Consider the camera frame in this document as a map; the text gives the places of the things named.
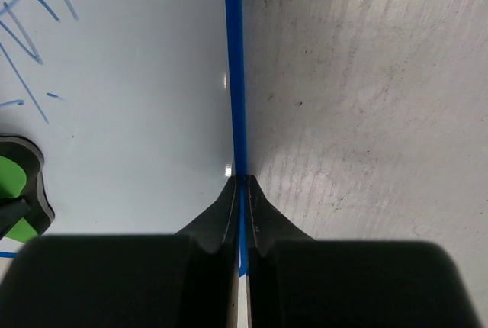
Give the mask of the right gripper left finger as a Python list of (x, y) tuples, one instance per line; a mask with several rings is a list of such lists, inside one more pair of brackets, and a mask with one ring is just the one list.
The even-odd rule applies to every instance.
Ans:
[(45, 236), (1, 284), (3, 327), (226, 327), (239, 180), (174, 234)]

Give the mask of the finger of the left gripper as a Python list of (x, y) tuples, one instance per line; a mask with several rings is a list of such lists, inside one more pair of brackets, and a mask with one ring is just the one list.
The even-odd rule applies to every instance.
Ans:
[(23, 198), (1, 200), (0, 237), (5, 237), (13, 226), (29, 212), (29, 205)]

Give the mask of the blue framed small whiteboard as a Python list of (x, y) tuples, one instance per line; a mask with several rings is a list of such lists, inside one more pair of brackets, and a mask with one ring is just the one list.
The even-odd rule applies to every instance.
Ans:
[[(215, 202), (239, 166), (240, 5), (1, 0), (1, 135), (39, 147), (55, 213), (31, 240), (174, 234)], [(8, 269), (31, 240), (1, 238)]]

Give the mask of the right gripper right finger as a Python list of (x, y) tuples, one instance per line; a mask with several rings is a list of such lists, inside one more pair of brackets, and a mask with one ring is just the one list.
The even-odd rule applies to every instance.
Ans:
[(438, 245), (315, 240), (246, 178), (253, 327), (479, 327), (458, 270)]

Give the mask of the green whiteboard eraser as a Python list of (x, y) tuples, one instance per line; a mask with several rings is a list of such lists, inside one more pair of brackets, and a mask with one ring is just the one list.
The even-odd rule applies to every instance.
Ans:
[(1, 200), (23, 198), (29, 205), (29, 212), (6, 238), (26, 243), (45, 233), (55, 220), (44, 187), (43, 165), (43, 154), (31, 140), (20, 135), (1, 135)]

